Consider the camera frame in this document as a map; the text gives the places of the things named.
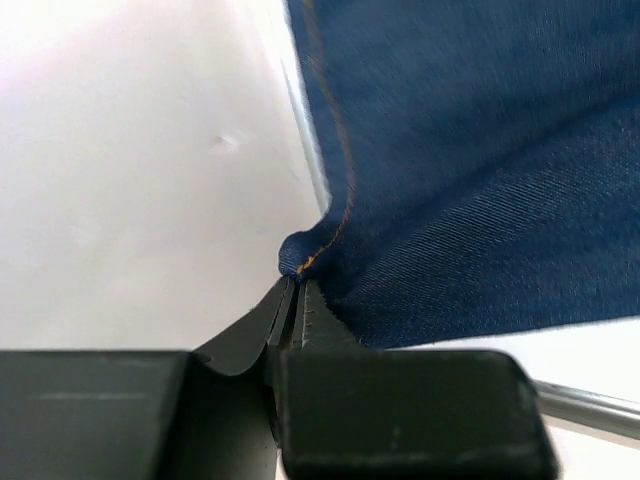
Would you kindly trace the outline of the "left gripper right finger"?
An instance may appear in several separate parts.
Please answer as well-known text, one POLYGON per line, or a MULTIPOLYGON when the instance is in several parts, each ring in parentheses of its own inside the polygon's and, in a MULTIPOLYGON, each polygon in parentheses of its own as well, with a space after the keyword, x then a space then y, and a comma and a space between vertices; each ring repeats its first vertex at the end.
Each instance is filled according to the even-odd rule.
POLYGON ((272 387, 289 478, 558 477, 534 387, 512 357, 370 349, 315 283, 284 287, 272 387))

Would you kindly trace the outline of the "dark blue denim trousers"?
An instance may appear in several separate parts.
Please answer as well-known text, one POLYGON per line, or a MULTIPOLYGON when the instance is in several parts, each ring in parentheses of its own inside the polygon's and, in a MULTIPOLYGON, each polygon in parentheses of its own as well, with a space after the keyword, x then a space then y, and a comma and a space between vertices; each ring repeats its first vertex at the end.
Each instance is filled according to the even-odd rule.
POLYGON ((639 312, 635 1, 292 1, 331 196, 280 271, 372 347, 639 312))

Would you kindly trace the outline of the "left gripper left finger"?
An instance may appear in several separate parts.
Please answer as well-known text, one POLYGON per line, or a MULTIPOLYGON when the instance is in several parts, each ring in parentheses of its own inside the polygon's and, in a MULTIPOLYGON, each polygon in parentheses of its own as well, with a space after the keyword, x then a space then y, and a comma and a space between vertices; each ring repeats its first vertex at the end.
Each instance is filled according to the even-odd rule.
POLYGON ((267 345, 294 284, 193 351, 5 351, 5 479, 272 479, 267 345))

